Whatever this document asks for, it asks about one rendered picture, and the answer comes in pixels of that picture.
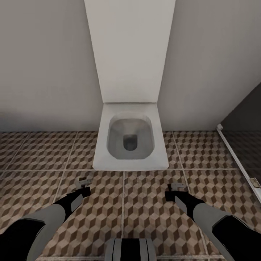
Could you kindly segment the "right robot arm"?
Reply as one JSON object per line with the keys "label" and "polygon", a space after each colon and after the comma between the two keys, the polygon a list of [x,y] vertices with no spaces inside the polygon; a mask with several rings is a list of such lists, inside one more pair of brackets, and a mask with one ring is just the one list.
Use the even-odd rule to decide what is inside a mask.
{"label": "right robot arm", "polygon": [[261,234],[238,216],[216,209],[203,200],[178,191],[184,183],[171,183],[167,202],[176,205],[206,234],[226,261],[261,261]]}

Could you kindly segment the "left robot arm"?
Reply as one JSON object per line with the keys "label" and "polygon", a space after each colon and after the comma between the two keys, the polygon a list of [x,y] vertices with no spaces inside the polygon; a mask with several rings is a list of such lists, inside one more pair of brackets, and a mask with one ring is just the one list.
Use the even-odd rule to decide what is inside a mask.
{"label": "left robot arm", "polygon": [[76,182],[76,189],[37,212],[25,215],[0,235],[0,261],[36,261],[60,226],[91,195],[91,179]]}

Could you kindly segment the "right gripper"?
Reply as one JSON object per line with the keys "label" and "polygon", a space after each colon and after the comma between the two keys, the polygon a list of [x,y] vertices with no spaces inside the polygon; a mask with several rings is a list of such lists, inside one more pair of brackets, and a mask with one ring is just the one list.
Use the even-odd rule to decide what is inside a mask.
{"label": "right gripper", "polygon": [[171,201],[175,202],[173,198],[174,193],[176,193],[176,191],[165,191],[165,198],[167,202],[171,202]]}

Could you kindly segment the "robot trunk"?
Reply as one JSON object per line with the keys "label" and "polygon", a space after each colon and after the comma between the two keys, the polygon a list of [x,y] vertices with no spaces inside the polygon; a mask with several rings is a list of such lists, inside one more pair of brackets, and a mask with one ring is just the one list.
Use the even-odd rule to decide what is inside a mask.
{"label": "robot trunk", "polygon": [[104,261],[157,261],[151,239],[110,239]]}

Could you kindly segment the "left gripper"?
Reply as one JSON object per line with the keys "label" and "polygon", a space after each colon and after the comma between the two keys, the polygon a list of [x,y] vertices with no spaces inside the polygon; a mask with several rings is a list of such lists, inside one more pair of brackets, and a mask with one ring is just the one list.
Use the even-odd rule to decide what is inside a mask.
{"label": "left gripper", "polygon": [[83,198],[88,197],[91,195],[90,187],[85,187],[83,189],[79,189],[83,193]]}

